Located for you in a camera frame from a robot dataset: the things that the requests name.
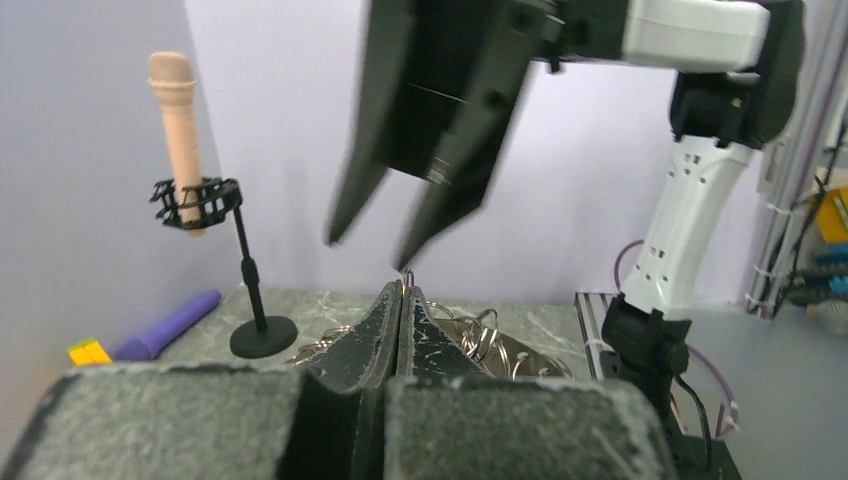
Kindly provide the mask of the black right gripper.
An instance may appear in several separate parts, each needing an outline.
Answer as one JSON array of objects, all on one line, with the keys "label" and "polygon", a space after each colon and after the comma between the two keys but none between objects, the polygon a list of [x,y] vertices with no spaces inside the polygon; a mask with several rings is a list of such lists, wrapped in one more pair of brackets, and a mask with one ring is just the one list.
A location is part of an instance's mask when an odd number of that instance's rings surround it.
[{"label": "black right gripper", "polygon": [[500,154],[530,64],[546,62],[556,73],[580,57],[619,59],[629,5],[371,2],[352,149],[327,243],[342,239],[391,168],[427,180],[394,261],[398,271],[409,268],[429,241],[482,203],[483,177]]}]

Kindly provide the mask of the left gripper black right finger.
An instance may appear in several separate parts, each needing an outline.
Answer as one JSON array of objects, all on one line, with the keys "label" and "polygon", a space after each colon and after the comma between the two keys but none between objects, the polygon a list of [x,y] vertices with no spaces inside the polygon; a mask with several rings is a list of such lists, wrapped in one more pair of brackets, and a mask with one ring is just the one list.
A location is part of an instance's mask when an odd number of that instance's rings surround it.
[{"label": "left gripper black right finger", "polygon": [[403,299],[398,373],[387,385],[391,479],[672,479],[646,397],[619,380],[492,378]]}]

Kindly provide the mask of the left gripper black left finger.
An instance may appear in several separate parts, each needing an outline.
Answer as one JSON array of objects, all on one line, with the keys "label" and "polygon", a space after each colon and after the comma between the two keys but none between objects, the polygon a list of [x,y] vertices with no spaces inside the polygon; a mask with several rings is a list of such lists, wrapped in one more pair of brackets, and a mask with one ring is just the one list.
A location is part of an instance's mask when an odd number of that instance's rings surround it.
[{"label": "left gripper black left finger", "polygon": [[5,479],[379,479],[402,302],[299,366],[111,363],[43,396]]}]

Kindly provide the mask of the metal disc with keyrings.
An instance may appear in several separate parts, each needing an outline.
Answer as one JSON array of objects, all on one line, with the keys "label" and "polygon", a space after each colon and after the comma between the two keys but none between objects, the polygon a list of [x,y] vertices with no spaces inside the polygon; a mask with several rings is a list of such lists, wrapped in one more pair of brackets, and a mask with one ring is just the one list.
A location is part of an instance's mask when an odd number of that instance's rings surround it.
[{"label": "metal disc with keyrings", "polygon": [[387,282],[358,321],[325,329],[289,363],[338,389],[368,375],[425,382],[574,377],[564,360],[505,331],[498,309],[462,313],[430,301],[411,273]]}]

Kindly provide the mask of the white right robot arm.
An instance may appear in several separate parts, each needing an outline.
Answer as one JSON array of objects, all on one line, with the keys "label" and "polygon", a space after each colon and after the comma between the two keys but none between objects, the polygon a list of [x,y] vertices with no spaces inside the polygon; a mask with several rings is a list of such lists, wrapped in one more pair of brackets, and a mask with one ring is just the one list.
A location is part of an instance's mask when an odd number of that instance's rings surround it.
[{"label": "white right robot arm", "polygon": [[352,150],[326,234],[338,242],[389,170],[427,182],[396,259],[478,209],[530,65],[676,72],[672,159],[602,338],[646,395],[688,366],[696,274],[754,154],[785,128],[805,46],[801,1],[373,1]]}]

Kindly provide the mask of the purple cylinder toy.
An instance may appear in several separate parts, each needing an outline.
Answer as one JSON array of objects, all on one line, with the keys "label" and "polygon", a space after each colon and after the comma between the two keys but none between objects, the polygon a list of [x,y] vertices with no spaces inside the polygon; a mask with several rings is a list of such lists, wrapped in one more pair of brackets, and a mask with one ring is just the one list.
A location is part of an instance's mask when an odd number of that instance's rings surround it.
[{"label": "purple cylinder toy", "polygon": [[218,290],[202,292],[150,329],[130,337],[110,353],[112,361],[151,361],[190,327],[213,311],[222,299]]}]

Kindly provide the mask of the beige microphone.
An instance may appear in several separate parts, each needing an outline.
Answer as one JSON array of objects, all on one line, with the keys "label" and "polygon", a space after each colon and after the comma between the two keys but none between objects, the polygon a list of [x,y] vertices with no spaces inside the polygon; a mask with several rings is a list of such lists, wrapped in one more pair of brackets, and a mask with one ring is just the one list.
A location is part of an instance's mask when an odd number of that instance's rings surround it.
[{"label": "beige microphone", "polygon": [[174,197],[183,224],[200,219],[198,207],[182,209],[198,200],[195,187],[202,183],[195,122],[196,78],[190,59],[175,51],[158,51],[149,57],[148,84],[162,114],[173,174]]}]

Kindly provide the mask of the yellow toy block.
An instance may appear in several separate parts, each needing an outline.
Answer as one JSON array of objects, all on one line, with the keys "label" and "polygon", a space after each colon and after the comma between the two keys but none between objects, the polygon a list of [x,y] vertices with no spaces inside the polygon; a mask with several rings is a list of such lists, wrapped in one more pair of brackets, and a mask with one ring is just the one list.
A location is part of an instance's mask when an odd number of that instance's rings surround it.
[{"label": "yellow toy block", "polygon": [[112,362],[111,356],[94,338],[69,346],[66,352],[71,364],[75,367]]}]

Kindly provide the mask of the black right microphone stand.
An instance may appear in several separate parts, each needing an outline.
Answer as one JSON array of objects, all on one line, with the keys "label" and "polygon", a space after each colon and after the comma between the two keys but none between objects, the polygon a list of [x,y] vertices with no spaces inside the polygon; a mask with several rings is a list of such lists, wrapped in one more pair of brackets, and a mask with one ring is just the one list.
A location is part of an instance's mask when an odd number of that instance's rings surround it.
[{"label": "black right microphone stand", "polygon": [[241,220],[241,194],[233,179],[206,178],[195,187],[198,200],[182,209],[198,207],[200,219],[186,224],[180,220],[173,180],[154,185],[150,201],[158,207],[156,219],[180,233],[205,231],[223,235],[240,244],[214,246],[201,240],[188,251],[188,270],[177,279],[188,282],[187,303],[196,295],[218,290],[218,306],[183,335],[168,345],[158,358],[163,360],[241,361],[266,358],[283,352],[298,336],[295,323],[281,315],[265,312],[259,291],[259,274],[246,242]]}]

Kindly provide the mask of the aluminium table frame rail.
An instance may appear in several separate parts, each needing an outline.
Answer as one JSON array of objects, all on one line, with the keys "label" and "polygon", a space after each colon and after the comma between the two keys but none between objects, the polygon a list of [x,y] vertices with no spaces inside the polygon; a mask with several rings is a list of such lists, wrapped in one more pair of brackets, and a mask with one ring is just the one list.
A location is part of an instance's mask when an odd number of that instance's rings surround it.
[{"label": "aluminium table frame rail", "polygon": [[611,293],[591,292],[577,292],[574,298],[589,371],[597,380],[618,377],[618,355],[601,335],[606,313],[614,298]]}]

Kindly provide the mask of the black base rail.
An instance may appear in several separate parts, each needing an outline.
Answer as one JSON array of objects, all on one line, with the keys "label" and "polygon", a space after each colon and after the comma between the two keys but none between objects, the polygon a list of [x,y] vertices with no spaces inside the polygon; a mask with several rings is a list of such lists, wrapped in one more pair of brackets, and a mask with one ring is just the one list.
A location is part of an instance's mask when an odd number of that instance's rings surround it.
[{"label": "black base rail", "polygon": [[727,445],[718,440],[710,441],[711,468],[706,470],[704,438],[699,421],[696,421],[693,435],[685,434],[679,425],[676,409],[671,407],[670,415],[663,420],[663,427],[679,479],[742,479]]}]

